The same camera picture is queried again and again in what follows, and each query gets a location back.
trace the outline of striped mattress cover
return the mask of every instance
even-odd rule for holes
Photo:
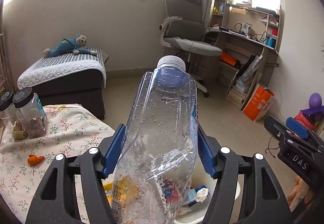
[[[63,77],[75,72],[97,69],[102,73],[104,87],[106,87],[105,63],[108,55],[97,48],[87,48],[98,52],[98,55],[78,54],[68,52],[56,57],[41,58],[30,66],[18,78],[18,88],[32,87],[43,82]]]

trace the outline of blue gripper pad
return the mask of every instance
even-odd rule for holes
[[[307,128],[303,127],[294,118],[289,117],[286,120],[286,126],[302,139],[308,138]]]
[[[205,172],[210,174],[212,178],[215,178],[217,171],[215,169],[215,158],[207,144],[207,141],[204,137],[204,133],[198,129],[198,154],[202,165],[204,166]]]
[[[115,138],[111,143],[108,152],[105,155],[105,168],[102,174],[107,178],[115,170],[116,164],[118,162],[120,153],[122,152],[122,140],[124,138],[126,131],[126,126],[121,125],[117,128],[115,132]]]

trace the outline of flower pattern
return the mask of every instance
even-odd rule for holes
[[[46,136],[14,141],[4,130],[0,142],[0,194],[22,223],[25,223],[34,193],[56,154],[83,154],[114,134],[111,127],[80,105],[48,105],[44,110],[49,120]],[[31,166],[27,163],[29,154],[43,155],[45,159]],[[83,222],[89,223],[81,177],[76,175],[75,180],[80,216]]]

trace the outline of metal bolt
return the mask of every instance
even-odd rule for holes
[[[93,154],[96,154],[97,152],[98,152],[98,148],[97,147],[93,147],[93,148],[90,148],[89,149],[89,153],[92,154],[92,155]]]
[[[58,161],[62,160],[63,158],[64,158],[64,154],[58,154],[55,157],[55,159],[58,160]]]
[[[224,154],[228,154],[228,153],[230,152],[230,150],[229,150],[228,147],[223,146],[223,147],[221,148],[221,152],[224,153]]]
[[[255,154],[255,158],[256,158],[256,159],[259,159],[259,160],[262,160],[262,159],[263,159],[263,155],[260,154],[260,153],[256,153],[256,154]]]

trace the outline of office chair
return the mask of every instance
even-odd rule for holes
[[[202,8],[197,0],[165,0],[165,5],[168,18],[160,25],[160,44],[189,52],[186,60],[187,72],[192,53],[207,56],[222,54],[220,48],[201,41],[206,29],[201,21]],[[207,89],[198,82],[203,79],[193,74],[190,76],[196,81],[197,88],[203,91],[204,97],[208,97]]]

